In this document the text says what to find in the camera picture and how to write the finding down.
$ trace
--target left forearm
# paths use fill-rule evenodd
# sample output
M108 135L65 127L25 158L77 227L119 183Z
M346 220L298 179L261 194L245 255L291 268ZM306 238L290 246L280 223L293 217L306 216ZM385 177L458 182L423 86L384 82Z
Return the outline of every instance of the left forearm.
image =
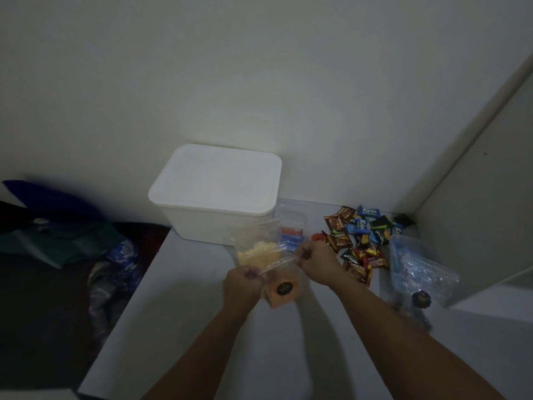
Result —
M244 321L221 310L143 400L212 399Z

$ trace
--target box lid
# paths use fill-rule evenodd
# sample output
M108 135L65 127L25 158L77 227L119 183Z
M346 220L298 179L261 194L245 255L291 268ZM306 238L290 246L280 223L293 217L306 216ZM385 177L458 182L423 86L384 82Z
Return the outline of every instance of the box lid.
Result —
M275 154L184 144L148 197L158 206L262 216L276 206L280 175Z

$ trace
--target white storage box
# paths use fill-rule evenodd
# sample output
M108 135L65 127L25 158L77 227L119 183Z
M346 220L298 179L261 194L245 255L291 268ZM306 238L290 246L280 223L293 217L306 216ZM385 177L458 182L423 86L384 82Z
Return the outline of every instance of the white storage box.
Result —
M231 245L228 226L272 217L280 174L275 154L185 144L172 154L148 197L181 237Z

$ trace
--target white table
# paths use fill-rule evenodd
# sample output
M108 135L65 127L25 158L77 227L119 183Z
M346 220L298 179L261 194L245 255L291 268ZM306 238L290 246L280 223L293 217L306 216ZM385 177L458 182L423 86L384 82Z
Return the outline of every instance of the white table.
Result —
M339 209L280 201L305 213L312 232L326 229L323 216ZM220 309L221 281L234 267L231 251L183 240L172 230L79 391L140 398ZM337 297L313 282L310 288L297 304L279 309L259 302L237 338L217 398L391 398ZM379 291L378 275L371 290ZM433 335L509 399L533 390L531 327L443 309L434 309L430 320Z

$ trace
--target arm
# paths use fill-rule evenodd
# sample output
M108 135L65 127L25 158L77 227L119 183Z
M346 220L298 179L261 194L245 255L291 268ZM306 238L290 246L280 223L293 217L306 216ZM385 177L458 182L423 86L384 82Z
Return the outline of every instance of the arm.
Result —
M230 270L223 284L222 310L143 400L212 399L240 328L261 297L263 279L252 267Z
M309 259L302 258L304 252ZM326 244L305 243L296 255L310 279L337 294L392 397L503 399L459 357L345 272Z

